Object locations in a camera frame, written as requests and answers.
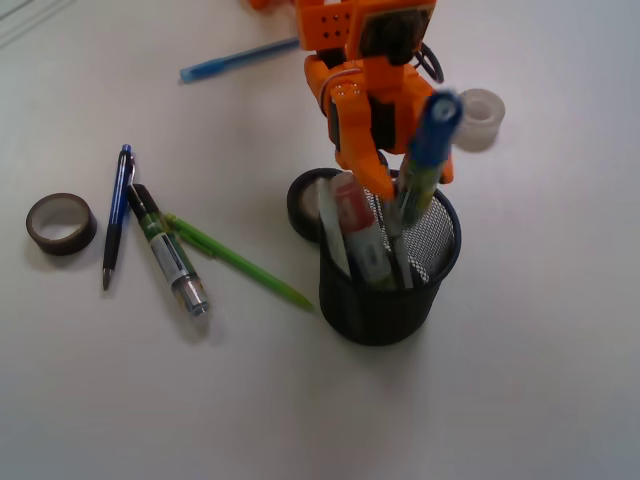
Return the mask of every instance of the pen clip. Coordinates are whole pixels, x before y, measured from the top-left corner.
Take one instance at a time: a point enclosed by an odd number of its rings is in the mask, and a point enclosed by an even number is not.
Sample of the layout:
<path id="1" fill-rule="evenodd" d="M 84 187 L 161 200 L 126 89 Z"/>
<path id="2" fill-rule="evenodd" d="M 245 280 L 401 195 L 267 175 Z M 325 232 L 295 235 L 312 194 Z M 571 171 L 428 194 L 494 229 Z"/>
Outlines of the pen clip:
<path id="1" fill-rule="evenodd" d="M 175 232 L 178 234 L 178 236 L 185 242 L 188 243 L 189 245 L 191 245 L 192 247 L 200 250 L 202 253 L 205 253 L 207 255 L 209 255 L 212 258 L 216 257 L 216 254 L 213 250 L 211 250 L 209 247 L 207 247 L 206 245 L 203 245 L 202 243 L 198 242 L 195 238 L 193 238 L 191 235 L 181 232 L 178 229 L 175 229 Z"/>

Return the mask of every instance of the blue marker cap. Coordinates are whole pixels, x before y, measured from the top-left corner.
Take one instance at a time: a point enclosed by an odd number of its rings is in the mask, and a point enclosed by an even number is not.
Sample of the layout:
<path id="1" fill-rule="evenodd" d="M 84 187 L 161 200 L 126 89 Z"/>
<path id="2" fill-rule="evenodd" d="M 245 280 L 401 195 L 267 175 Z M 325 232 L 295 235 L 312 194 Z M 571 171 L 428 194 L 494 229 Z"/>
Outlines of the blue marker cap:
<path id="1" fill-rule="evenodd" d="M 445 90 L 429 97 L 416 135 L 409 142 L 409 154 L 417 167 L 433 168 L 447 160 L 463 110 L 462 101 L 454 92 Z"/>

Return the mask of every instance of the clear tape roll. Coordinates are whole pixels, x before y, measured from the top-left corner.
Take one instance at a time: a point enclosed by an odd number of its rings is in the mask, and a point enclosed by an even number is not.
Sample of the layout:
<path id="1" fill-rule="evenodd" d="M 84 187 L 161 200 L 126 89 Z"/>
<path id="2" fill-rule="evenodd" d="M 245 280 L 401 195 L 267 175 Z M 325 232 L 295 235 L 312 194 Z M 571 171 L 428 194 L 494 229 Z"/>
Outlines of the clear tape roll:
<path id="1" fill-rule="evenodd" d="M 482 88 L 461 94 L 464 117 L 453 143 L 468 152 L 488 149 L 496 140 L 506 108 L 495 93 Z"/>

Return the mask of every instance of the orange robot toy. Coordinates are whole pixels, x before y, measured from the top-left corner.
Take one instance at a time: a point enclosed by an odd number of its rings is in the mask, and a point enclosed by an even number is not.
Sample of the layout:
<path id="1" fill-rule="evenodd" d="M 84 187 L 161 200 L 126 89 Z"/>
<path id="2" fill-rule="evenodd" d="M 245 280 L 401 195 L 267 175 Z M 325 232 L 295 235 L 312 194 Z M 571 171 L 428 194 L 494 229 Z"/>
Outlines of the orange robot toy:
<path id="1" fill-rule="evenodd" d="M 393 183 L 378 151 L 404 154 L 416 132 L 434 92 L 416 68 L 422 65 L 435 82 L 443 81 L 437 59 L 422 43 L 436 2 L 296 0 L 295 5 L 300 46 L 316 51 L 305 60 L 305 74 L 327 117 L 336 161 L 369 191 L 390 200 Z M 440 181 L 452 180 L 449 158 Z"/>

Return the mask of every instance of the label on marker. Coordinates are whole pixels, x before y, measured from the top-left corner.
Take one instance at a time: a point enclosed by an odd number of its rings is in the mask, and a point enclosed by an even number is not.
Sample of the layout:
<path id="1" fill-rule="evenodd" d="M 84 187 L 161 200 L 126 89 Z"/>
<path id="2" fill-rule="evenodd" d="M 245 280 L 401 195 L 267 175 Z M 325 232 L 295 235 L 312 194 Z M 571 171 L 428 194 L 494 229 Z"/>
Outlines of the label on marker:
<path id="1" fill-rule="evenodd" d="M 180 277 L 189 275 L 186 265 L 180 258 L 180 255 L 178 255 L 176 248 L 166 233 L 160 233 L 153 237 L 149 245 L 169 285 L 173 285 L 173 282 Z"/>

